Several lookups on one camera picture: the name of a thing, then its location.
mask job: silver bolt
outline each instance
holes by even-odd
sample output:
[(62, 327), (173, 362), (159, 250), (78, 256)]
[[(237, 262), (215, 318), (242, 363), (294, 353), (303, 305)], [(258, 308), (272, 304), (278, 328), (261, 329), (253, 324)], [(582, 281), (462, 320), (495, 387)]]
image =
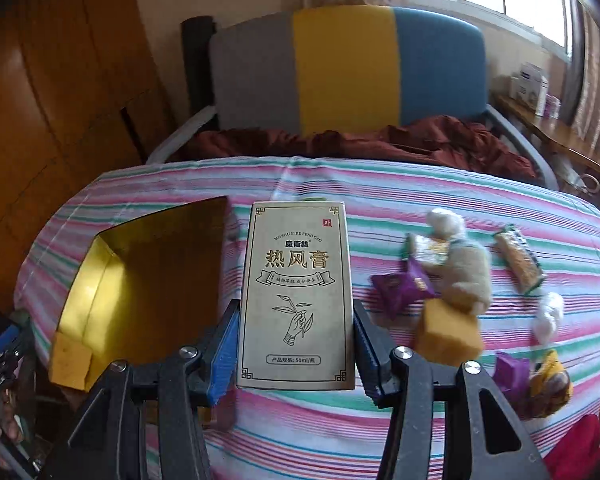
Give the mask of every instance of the silver bolt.
[(120, 359), (119, 361), (113, 361), (109, 365), (109, 370), (119, 374), (120, 372), (124, 372), (126, 370), (126, 361)]
[(482, 368), (480, 367), (480, 363), (476, 361), (467, 361), (464, 363), (464, 370), (471, 375), (479, 374)]
[(183, 346), (179, 354), (183, 359), (193, 359), (198, 355), (198, 349), (195, 346)]
[(397, 346), (394, 348), (394, 354), (400, 359), (411, 359), (413, 357), (413, 350), (408, 346)]

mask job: person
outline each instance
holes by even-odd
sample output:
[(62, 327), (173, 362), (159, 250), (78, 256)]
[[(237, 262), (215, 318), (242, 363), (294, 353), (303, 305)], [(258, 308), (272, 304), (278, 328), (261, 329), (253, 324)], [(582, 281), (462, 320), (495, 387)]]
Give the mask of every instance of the person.
[[(10, 394), (8, 390), (4, 390), (0, 396), (0, 436), (2, 432), (13, 440), (14, 443), (19, 444), (22, 439), (22, 430), (20, 429), (16, 418), (15, 418), (15, 410), (13, 405), (10, 402)], [(4, 459), (0, 456), (0, 468), (9, 469), (9, 465), (4, 461)]]

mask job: beige plush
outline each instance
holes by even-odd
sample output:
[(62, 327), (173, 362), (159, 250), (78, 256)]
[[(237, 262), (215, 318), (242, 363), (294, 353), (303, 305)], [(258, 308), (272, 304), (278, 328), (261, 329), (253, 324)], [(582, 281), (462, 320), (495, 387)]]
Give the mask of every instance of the beige plush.
[(452, 240), (442, 269), (441, 297), (467, 314), (484, 314), (491, 306), (491, 255), (466, 238)]

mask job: table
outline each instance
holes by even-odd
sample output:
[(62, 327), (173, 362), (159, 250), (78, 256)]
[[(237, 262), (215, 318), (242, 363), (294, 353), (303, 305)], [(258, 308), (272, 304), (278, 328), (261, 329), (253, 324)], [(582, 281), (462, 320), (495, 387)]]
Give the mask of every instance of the table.
[[(389, 322), (378, 309), (369, 276), (394, 272), (407, 232), (426, 234), (434, 206), (464, 216), (468, 232), (492, 256), (494, 303), (480, 316), (493, 370), (494, 354), (538, 359), (545, 348), (532, 335), (537, 298), (523, 298), (494, 248), (492, 235), (515, 222), (548, 274), (545, 290), (563, 295), (566, 316), (556, 348), (574, 383), (567, 406), (547, 419), (526, 422), (547, 453), (568, 428), (600, 407), (600, 212), (583, 200), (466, 171), (399, 162), (301, 157), (237, 157), (103, 174), (63, 205), (42, 229), (20, 270), (17, 308), (30, 311), (40, 358), (67, 291), (93, 236), (102, 229), (173, 205), (227, 195), (240, 224), (240, 255), (222, 282), (222, 296), (239, 297), (251, 203), (325, 197), (346, 204), (352, 288), (376, 323), (397, 344), (409, 345), (421, 306)], [(352, 392), (237, 392), (237, 421), (229, 432), (205, 433), (212, 468), (230, 479), (375, 478), (390, 412), (378, 410), (360, 383)], [(444, 413), (434, 410), (430, 477), (440, 478)], [(157, 437), (148, 435), (156, 449)], [(150, 456), (155, 473), (157, 460)]]
[(564, 153), (572, 162), (600, 173), (600, 153), (595, 152), (565, 123), (558, 119), (539, 117), (518, 101), (504, 95), (494, 95), (494, 106), (505, 115), (510, 114), (519, 119), (552, 150)]

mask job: open golden box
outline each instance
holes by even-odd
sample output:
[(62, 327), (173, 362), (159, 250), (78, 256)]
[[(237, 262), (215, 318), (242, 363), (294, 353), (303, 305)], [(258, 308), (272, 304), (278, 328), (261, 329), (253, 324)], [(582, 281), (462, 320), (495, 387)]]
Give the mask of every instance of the open golden box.
[(238, 224), (226, 197), (172, 207), (100, 232), (56, 331), (49, 378), (88, 391), (110, 362), (156, 362), (214, 326)]

